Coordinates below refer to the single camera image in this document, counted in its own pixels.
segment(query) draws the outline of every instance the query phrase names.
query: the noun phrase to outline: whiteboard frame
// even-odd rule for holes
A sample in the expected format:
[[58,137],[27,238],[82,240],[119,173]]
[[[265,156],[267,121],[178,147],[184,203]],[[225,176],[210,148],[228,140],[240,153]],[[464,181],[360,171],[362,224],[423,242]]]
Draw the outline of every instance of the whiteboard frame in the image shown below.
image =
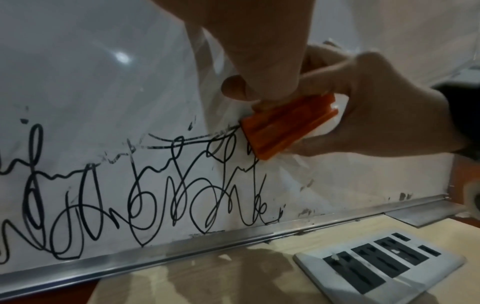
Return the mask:
[[326,226],[375,216],[389,211],[437,201],[441,202],[446,198],[447,195],[442,194],[413,199],[408,202],[389,203],[267,226],[212,233],[169,244],[137,248],[110,255],[6,273],[0,275],[0,300],[12,299],[36,292],[158,266],[198,254],[310,232]]

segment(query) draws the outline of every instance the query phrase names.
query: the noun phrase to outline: wooden table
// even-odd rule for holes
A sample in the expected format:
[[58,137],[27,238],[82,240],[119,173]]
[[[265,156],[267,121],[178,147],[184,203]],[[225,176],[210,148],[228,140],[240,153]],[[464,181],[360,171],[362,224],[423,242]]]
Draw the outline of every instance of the wooden table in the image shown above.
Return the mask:
[[330,303],[292,256],[391,228],[467,258],[462,268],[413,303],[478,303],[480,229],[451,219],[416,229],[384,215],[103,279],[89,303]]

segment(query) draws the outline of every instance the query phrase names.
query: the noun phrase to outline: hand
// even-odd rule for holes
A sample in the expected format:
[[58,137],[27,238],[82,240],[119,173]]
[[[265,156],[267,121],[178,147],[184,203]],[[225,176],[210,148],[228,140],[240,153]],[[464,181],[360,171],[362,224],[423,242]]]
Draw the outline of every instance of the hand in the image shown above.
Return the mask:
[[217,38],[251,96],[275,100],[297,87],[315,0],[153,1]]
[[[254,108],[265,110],[301,96],[326,93],[347,95],[349,101],[332,132],[302,139],[289,153],[396,157],[451,152],[469,143],[453,125],[441,93],[409,81],[378,53],[354,56],[331,43],[309,46],[303,68],[309,72],[300,76],[298,88],[288,98],[263,100]],[[225,80],[222,91],[234,99],[253,99],[240,76]]]

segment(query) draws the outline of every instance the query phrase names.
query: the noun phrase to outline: black rectangular slot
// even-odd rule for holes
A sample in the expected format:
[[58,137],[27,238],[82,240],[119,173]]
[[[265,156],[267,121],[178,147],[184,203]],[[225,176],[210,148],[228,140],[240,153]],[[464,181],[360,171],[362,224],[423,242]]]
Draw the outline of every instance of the black rectangular slot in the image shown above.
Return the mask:
[[391,253],[396,254],[397,256],[401,257],[402,259],[414,266],[417,266],[418,264],[429,259],[427,256],[421,254],[416,250],[411,249],[410,247],[403,245],[400,242],[397,242],[391,237],[385,237],[376,240],[375,243],[382,246]]
[[323,260],[361,294],[385,283],[384,279],[345,251],[338,253],[335,258],[328,256]]
[[400,233],[393,233],[392,234],[394,237],[401,239],[404,242],[408,242],[410,239],[404,235],[401,235]]
[[397,277],[405,271],[409,270],[393,257],[370,244],[365,244],[352,249],[353,252],[364,258],[367,262],[375,266],[378,270],[385,273],[391,278]]
[[431,254],[431,255],[433,255],[433,256],[439,256],[439,255],[441,255],[440,252],[435,251],[435,250],[433,250],[433,249],[431,249],[431,248],[428,248],[428,247],[425,246],[425,245],[418,246],[418,247],[419,247],[421,250],[423,250],[423,251],[425,251],[426,253],[429,253],[429,254]]

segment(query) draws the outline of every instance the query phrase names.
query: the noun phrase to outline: black sleeve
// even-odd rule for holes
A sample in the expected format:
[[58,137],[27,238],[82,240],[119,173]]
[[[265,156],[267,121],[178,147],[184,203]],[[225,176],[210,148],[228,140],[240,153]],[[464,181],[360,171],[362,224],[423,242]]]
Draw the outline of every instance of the black sleeve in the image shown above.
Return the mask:
[[480,84],[447,82],[434,89],[446,97],[453,123],[472,141],[454,153],[480,161]]

